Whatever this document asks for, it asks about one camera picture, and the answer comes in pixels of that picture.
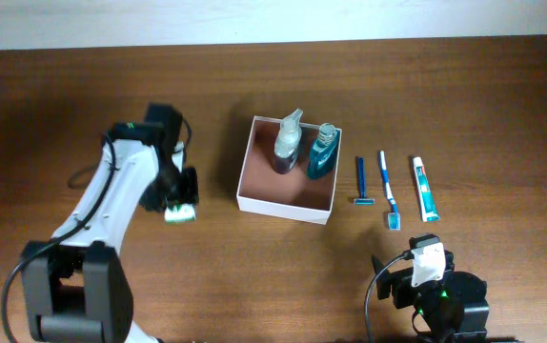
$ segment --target blue bottle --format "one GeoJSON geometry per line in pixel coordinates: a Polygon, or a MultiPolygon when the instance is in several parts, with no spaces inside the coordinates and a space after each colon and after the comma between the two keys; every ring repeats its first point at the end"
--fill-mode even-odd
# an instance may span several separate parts
{"type": "Polygon", "coordinates": [[[316,138],[310,150],[308,177],[315,180],[333,169],[337,158],[338,142],[339,133],[333,124],[322,124],[318,138],[316,138]]]}

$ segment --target toothpaste tube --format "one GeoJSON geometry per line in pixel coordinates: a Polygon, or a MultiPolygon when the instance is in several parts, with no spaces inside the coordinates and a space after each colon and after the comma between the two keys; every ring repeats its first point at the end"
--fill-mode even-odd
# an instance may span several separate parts
{"type": "Polygon", "coordinates": [[[422,221],[437,221],[440,218],[436,212],[435,199],[433,198],[432,192],[430,192],[430,185],[428,184],[424,164],[420,157],[414,158],[414,172],[422,221]]]}

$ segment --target bottle cap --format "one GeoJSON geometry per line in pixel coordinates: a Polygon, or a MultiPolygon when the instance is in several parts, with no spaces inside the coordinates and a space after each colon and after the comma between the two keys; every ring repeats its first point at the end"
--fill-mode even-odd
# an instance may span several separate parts
{"type": "Polygon", "coordinates": [[[302,109],[294,110],[291,115],[282,119],[280,122],[280,130],[286,132],[299,130],[299,119],[301,119],[301,115],[303,115],[302,109]]]}
{"type": "Polygon", "coordinates": [[[320,126],[320,131],[318,132],[318,140],[324,144],[330,144],[334,141],[334,138],[337,136],[337,129],[333,124],[324,123],[320,126]]]}
{"type": "Polygon", "coordinates": [[[424,167],[421,157],[414,157],[414,167],[424,167]]]}

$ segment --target open cardboard box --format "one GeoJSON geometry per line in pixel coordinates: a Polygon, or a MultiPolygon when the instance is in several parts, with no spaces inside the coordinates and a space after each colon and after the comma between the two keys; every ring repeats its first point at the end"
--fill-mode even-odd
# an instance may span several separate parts
{"type": "Polygon", "coordinates": [[[341,152],[341,129],[332,171],[317,180],[307,175],[310,148],[320,126],[301,123],[301,153],[287,174],[274,171],[274,144],[280,130],[280,119],[256,116],[244,156],[237,186],[237,204],[245,212],[254,212],[326,224],[333,210],[337,166],[341,152]]]}

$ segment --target toothbrush handle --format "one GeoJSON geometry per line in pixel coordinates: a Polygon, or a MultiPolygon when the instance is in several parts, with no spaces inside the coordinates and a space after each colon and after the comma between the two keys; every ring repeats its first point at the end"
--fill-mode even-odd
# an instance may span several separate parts
{"type": "Polygon", "coordinates": [[[392,190],[390,189],[390,177],[388,177],[388,169],[386,168],[386,156],[384,151],[379,152],[379,164],[381,165],[381,177],[384,179],[386,184],[386,197],[388,199],[392,198],[392,190]]]}
{"type": "Polygon", "coordinates": [[[386,198],[390,200],[390,204],[393,206],[394,212],[398,212],[396,201],[392,196],[392,189],[390,188],[390,177],[388,176],[388,169],[386,168],[386,156],[384,155],[384,151],[379,152],[379,164],[381,165],[381,177],[384,179],[384,183],[386,184],[386,198]]]}

